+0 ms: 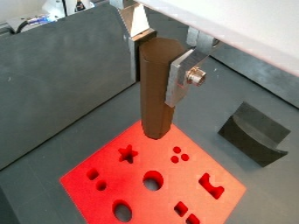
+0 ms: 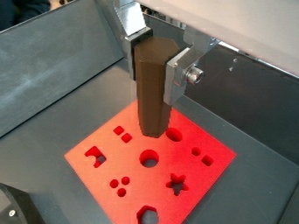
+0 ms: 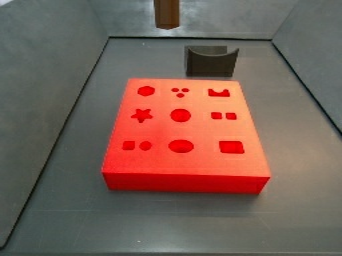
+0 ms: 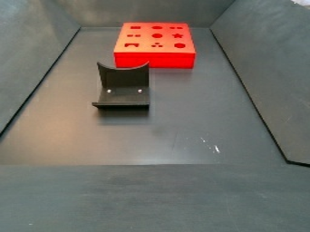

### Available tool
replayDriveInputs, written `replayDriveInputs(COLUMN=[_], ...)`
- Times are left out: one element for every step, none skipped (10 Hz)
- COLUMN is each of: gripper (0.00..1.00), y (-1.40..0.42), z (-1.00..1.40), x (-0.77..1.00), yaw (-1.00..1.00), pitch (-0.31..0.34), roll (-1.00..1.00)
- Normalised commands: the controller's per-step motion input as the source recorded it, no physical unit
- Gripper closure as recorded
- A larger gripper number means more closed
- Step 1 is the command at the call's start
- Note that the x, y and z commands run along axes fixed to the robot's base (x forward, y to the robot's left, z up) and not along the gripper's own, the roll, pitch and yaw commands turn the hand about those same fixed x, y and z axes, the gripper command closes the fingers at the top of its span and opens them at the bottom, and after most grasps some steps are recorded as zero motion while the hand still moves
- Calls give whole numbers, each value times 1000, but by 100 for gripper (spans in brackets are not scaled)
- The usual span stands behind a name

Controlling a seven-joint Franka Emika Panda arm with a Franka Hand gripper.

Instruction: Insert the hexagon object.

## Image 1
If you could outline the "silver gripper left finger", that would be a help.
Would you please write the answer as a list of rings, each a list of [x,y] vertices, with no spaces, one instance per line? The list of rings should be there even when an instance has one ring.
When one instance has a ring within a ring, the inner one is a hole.
[[[130,50],[131,78],[139,81],[139,46],[156,36],[150,27],[146,7],[135,0],[108,0],[116,8],[120,22],[124,27],[124,38]]]

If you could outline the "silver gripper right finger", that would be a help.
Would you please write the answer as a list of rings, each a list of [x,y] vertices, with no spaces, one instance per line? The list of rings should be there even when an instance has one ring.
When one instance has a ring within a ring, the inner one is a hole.
[[[203,31],[190,27],[187,44],[191,49],[179,56],[170,69],[164,103],[174,108],[187,94],[190,85],[199,86],[206,80],[202,64],[220,46],[220,41]]]

